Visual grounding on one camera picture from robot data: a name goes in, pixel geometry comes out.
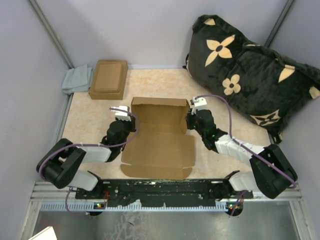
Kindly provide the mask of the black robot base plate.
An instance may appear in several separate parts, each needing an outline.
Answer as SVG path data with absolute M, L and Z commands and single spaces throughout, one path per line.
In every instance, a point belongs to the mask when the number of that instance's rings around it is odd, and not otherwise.
M 108 207 L 126 207 L 137 200 L 143 207 L 214 207 L 216 201 L 240 196 L 227 178 L 147 180 L 104 179 L 92 191 L 78 188 L 77 200 L 105 200 Z

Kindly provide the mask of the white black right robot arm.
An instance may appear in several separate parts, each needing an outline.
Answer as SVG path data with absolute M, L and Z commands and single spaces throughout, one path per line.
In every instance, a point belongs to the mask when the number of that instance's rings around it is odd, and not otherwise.
M 204 146 L 218 154 L 224 154 L 251 167 L 249 172 L 236 172 L 223 185 L 228 198 L 240 191 L 260 191 L 269 199 L 275 199 L 284 190 L 297 185 L 298 175 L 276 144 L 259 146 L 245 143 L 216 127 L 208 109 L 190 109 L 185 117 L 187 128 L 195 130 Z

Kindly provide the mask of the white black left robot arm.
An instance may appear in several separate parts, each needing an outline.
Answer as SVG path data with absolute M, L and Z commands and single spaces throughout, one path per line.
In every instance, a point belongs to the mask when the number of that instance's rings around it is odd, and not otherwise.
M 130 133 L 137 134 L 139 119 L 130 116 L 129 120 L 116 119 L 109 125 L 106 135 L 98 144 L 73 143 L 67 138 L 60 139 L 39 161 L 36 171 L 43 180 L 56 188 L 80 188 L 92 198 L 103 195 L 104 186 L 99 176 L 80 169 L 84 163 L 109 163 L 124 150 Z

